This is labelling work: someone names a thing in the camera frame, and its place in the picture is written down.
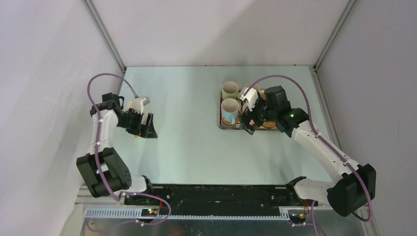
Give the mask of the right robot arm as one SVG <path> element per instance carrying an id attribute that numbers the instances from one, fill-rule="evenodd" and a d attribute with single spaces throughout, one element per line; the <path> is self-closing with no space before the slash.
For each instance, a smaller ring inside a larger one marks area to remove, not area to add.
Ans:
<path id="1" fill-rule="evenodd" d="M 281 86 L 266 89 L 264 95 L 254 88 L 244 88 L 239 100 L 241 129 L 253 134 L 255 126 L 273 122 L 280 132 L 310 151 L 331 178 L 330 182 L 306 177 L 292 180 L 287 185 L 288 203 L 298 206 L 305 199 L 316 200 L 346 217 L 375 198 L 376 170 L 351 159 L 312 128 L 308 113 L 292 108 Z"/>

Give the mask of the pink cup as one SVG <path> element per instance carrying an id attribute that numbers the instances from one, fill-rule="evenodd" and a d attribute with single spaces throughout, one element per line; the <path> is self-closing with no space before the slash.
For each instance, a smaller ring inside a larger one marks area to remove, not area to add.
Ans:
<path id="1" fill-rule="evenodd" d="M 245 90 L 246 88 L 250 87 L 251 85 L 252 85 L 251 83 L 245 84 L 245 86 L 243 87 L 242 90 Z M 258 92 L 261 92 L 261 88 L 260 88 L 259 85 L 254 85 L 252 88 L 255 89 L 255 90 L 257 90 Z"/>

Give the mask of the woven coaster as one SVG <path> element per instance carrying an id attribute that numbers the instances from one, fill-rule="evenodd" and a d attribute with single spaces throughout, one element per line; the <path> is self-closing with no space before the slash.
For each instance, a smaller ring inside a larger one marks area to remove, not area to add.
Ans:
<path id="1" fill-rule="evenodd" d="M 276 127 L 276 124 L 271 121 L 266 121 L 262 124 L 262 127 L 267 128 L 267 129 L 272 129 Z"/>

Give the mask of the light wood coaster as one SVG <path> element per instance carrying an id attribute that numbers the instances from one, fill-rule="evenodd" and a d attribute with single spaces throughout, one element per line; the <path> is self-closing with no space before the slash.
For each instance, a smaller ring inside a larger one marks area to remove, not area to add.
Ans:
<path id="1" fill-rule="evenodd" d="M 228 122 L 228 121 L 226 121 L 224 119 L 221 119 L 221 123 L 223 125 L 232 126 L 232 125 L 237 125 L 238 124 L 238 120 L 236 119 L 234 122 Z"/>

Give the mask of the green cup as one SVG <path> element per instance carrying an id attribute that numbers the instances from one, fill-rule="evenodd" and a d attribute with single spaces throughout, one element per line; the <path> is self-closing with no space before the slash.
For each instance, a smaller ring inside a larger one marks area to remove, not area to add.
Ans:
<path id="1" fill-rule="evenodd" d="M 221 97 L 223 100 L 227 98 L 238 99 L 239 85 L 235 82 L 228 81 L 222 86 Z"/>

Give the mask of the blue mug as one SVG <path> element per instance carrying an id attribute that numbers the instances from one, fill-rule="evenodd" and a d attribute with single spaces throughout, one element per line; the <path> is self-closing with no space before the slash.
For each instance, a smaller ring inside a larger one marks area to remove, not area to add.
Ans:
<path id="1" fill-rule="evenodd" d="M 234 122 L 238 118 L 240 105 L 235 99 L 227 98 L 221 103 L 221 118 L 228 121 Z"/>

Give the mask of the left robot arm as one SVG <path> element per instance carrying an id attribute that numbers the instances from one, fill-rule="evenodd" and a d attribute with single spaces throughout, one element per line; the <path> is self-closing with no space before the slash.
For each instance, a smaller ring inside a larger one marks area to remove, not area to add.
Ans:
<path id="1" fill-rule="evenodd" d="M 153 114 L 144 111 L 149 102 L 148 97 L 139 96 L 125 107 L 123 96 L 107 93 L 101 103 L 92 106 L 91 146 L 86 155 L 77 158 L 76 166 L 93 197 L 107 197 L 131 187 L 130 171 L 114 148 L 114 132 L 120 127 L 135 137 L 156 139 Z"/>

